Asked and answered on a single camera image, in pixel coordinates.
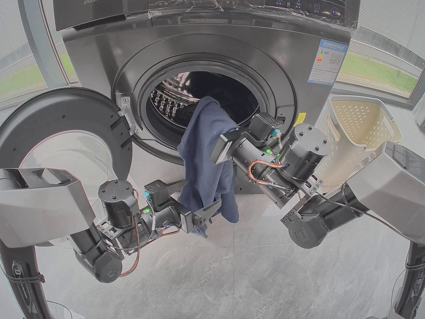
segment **laundry basket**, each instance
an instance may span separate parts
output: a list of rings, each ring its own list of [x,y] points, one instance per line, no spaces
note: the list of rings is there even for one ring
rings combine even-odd
[[[383,142],[401,142],[401,132],[379,99],[332,96],[316,125],[332,142],[332,152],[315,175],[323,186],[344,183],[354,167]]]

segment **wire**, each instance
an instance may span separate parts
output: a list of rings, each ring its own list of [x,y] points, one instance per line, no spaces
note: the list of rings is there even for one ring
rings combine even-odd
[[[137,200],[137,203],[139,203],[139,192],[133,188],[133,193],[135,193],[135,199]]]
[[[112,245],[111,243],[107,242],[106,240],[103,240],[105,242],[105,244],[107,244],[109,247],[114,248],[118,251],[124,251],[124,252],[134,251],[135,249],[143,248],[145,245],[147,245],[148,242],[152,239],[152,235],[155,231],[155,225],[156,225],[155,211],[153,210],[152,206],[149,203],[148,203],[148,205],[149,205],[149,208],[151,209],[151,212],[152,212],[152,228],[151,228],[151,234],[149,235],[149,237],[146,239],[145,242],[143,242],[141,245],[137,245],[136,247],[133,247],[133,248],[116,247],[116,246]]]
[[[56,304],[56,305],[62,306],[63,308],[65,308],[69,312],[69,314],[71,315],[71,319],[72,319],[72,312],[69,310],[68,307],[66,307],[65,305],[62,305],[62,304],[60,304],[60,303],[58,303],[56,301],[51,301],[51,300],[46,300],[46,301],[47,302],[51,302],[52,304]]]
[[[405,262],[405,265],[406,265],[406,269],[407,270],[420,270],[420,269],[424,269],[425,268],[425,263],[421,263],[419,265],[409,265],[407,263],[407,258],[408,258],[408,256],[406,257],[406,262]]]
[[[281,149],[283,149],[283,148],[284,148],[284,146],[282,145],[282,138],[281,138],[281,136],[278,136],[278,142],[279,142],[279,147],[280,147]]]
[[[13,276],[10,276],[9,274],[6,273],[1,263],[0,263],[0,270],[3,272],[6,279],[16,284],[34,284],[36,282],[41,282],[44,284],[46,282],[43,274],[38,274],[37,276],[31,276],[29,278],[15,278]]]
[[[392,292],[391,292],[391,304],[390,304],[390,306],[392,306],[392,305],[393,305],[394,287],[396,287],[397,280],[401,277],[401,275],[403,274],[403,272],[404,272],[404,271],[405,271],[405,270],[402,270],[402,271],[401,271],[401,273],[400,273],[400,275],[397,277],[396,281],[394,281],[393,290],[392,290]]]
[[[317,191],[316,191],[316,193],[317,193],[317,194],[318,194],[321,198],[323,198],[323,199],[327,200],[328,202],[331,202],[331,203],[333,203],[333,204],[335,204],[335,205],[340,205],[340,206],[342,206],[342,207],[346,207],[346,208],[347,208],[347,205],[345,205],[345,204],[343,204],[343,203],[336,202],[336,201],[334,201],[334,200],[328,199],[327,197],[325,197],[324,195],[322,195],[322,194],[318,193]],[[389,225],[387,222],[382,221],[379,217],[376,217],[376,216],[374,216],[374,215],[372,215],[372,214],[369,214],[369,213],[367,213],[367,212],[365,212],[365,211],[363,211],[363,210],[360,210],[360,209],[357,209],[357,208],[354,208],[354,207],[350,207],[350,208],[351,208],[352,210],[354,210],[354,211],[358,212],[358,213],[361,213],[361,214],[363,214],[363,215],[366,215],[366,216],[371,217],[372,219],[375,219],[376,221],[378,221],[378,222],[382,223],[384,226],[386,226],[386,227],[390,228],[392,231],[396,232],[397,234],[399,234],[400,236],[404,237],[405,239],[407,239],[407,240],[409,240],[409,241],[411,241],[411,242],[413,242],[413,243],[416,243],[416,244],[417,244],[417,245],[419,245],[419,246],[422,246],[422,244],[420,244],[419,242],[414,241],[414,240],[412,240],[411,238],[407,237],[406,235],[404,235],[404,234],[403,234],[401,231],[399,231],[398,229],[396,229],[396,228],[394,228],[393,226]]]
[[[135,216],[133,216],[133,224],[134,224],[134,229],[135,229],[136,243],[137,243],[137,245],[139,245],[140,244],[140,242],[139,242],[139,230],[137,229],[137,222],[135,220]],[[137,249],[137,256],[135,257],[135,261],[133,263],[133,266],[131,266],[131,268],[127,272],[121,273],[120,278],[122,278],[123,276],[127,276],[127,275],[134,272],[137,265],[139,264],[139,258],[140,258],[140,248]]]
[[[266,165],[268,167],[274,167],[274,168],[281,168],[284,167],[283,164],[275,164],[275,163],[269,163],[269,162],[265,162],[265,161],[253,161],[251,162],[251,164],[248,166],[248,177],[251,178],[253,181],[257,182],[258,184],[263,184],[263,185],[270,185],[274,188],[279,188],[279,189],[287,189],[286,187],[282,187],[281,185],[277,185],[274,183],[269,183],[266,181],[261,181],[260,179],[256,179],[253,175],[252,175],[252,167],[255,164],[263,164]]]

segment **warning sticker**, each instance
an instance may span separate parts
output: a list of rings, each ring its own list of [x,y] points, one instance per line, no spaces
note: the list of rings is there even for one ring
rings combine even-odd
[[[347,45],[322,39],[308,82],[333,85],[347,50]]]
[[[304,123],[305,117],[307,116],[306,112],[300,112],[298,114],[298,119],[295,122],[294,126],[297,126],[298,124]]]

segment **metal bracket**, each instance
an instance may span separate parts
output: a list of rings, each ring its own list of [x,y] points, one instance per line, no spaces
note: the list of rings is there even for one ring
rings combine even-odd
[[[130,135],[140,133],[143,128],[135,121],[133,113],[131,112],[131,99],[130,97],[121,97],[121,110],[118,112],[120,117],[125,116],[128,125],[130,126]]]
[[[205,222],[215,214],[217,210],[219,210],[221,207],[221,199],[215,201],[212,205],[209,205],[208,207],[204,207],[202,209],[199,209],[195,212],[193,216],[193,225],[195,227],[202,227]]]
[[[96,228],[98,231],[107,237],[110,240],[115,240],[117,237],[119,237],[121,234],[129,230],[129,227],[127,228],[116,228],[114,226],[111,226],[111,224],[108,222],[107,218],[104,218],[102,221],[99,222],[98,225],[96,225]]]

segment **navy blue cloth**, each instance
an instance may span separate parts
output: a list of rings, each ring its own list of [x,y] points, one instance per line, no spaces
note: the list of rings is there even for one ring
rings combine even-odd
[[[236,130],[220,104],[212,97],[202,98],[193,113],[182,141],[177,147],[184,161],[189,184],[182,189],[178,201],[195,212],[221,198],[221,214],[229,222],[239,220],[234,187],[237,184],[233,164],[215,165],[211,153],[221,134]]]

